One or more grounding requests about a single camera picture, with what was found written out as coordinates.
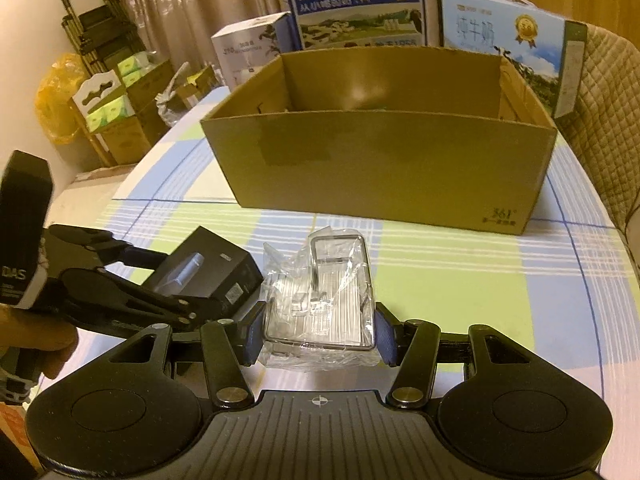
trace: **gold medal emblem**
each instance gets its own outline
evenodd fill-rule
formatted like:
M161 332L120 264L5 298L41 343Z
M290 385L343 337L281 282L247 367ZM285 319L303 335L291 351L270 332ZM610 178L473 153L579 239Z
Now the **gold medal emblem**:
M538 35L538 24L528 14L521 14L516 18L516 41L529 43L529 48L536 46L536 36Z

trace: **checkered tablecloth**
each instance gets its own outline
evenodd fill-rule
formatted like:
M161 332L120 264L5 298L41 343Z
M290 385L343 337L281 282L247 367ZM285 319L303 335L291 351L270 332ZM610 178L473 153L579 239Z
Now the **checkered tablecloth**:
M98 219L140 247L170 252L198 225L251 251L268 242L293 253L312 231L358 229L367 239L376 299L399 319L433 321L444 332L493 326L601 395L614 415L602 463L611 480L640 476L640 291L618 232L559 136L538 204L519 237L325 214L243 209L233 200L199 120L226 95L217 89L139 163ZM116 265L136 282L145 271ZM65 373L117 340L83 335ZM302 374L247 371L255 390L379 388L385 367ZM438 368L435 393L462 380Z

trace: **metal rivet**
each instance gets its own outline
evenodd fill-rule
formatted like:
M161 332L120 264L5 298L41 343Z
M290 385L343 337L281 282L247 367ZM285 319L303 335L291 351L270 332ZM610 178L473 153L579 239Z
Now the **metal rivet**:
M402 388L396 388L391 396L402 404L411 404L412 402L422 400L424 394L418 388L404 386Z
M216 397L222 402L229 402L235 404L236 402L242 402L249 396L249 393L244 388L237 388L236 386L229 386L228 388L222 388L216 392Z

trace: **clear plastic bag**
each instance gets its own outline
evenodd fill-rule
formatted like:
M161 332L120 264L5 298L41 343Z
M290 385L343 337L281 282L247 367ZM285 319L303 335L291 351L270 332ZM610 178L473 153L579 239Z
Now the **clear plastic bag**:
M291 258L265 244L264 267L262 364L331 370L379 362L369 257L359 232L321 229Z
M185 61L169 81L164 92L156 96L158 115L169 128L173 128L188 112L187 107L175 92L175 88L186 83L189 74L191 74L191 65L188 61Z
M34 107L40 126L55 144L69 144L80 131L69 99L89 79L78 54L63 54L40 82Z

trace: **finger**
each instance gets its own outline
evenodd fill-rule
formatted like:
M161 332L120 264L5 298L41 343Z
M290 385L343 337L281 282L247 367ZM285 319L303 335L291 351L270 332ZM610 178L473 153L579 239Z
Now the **finger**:
M0 346L60 350L78 337L76 327L43 314L0 306Z
M53 352L46 352L42 363L42 373L49 379L55 379L67 361L71 358L74 351L78 348L78 338L66 348Z

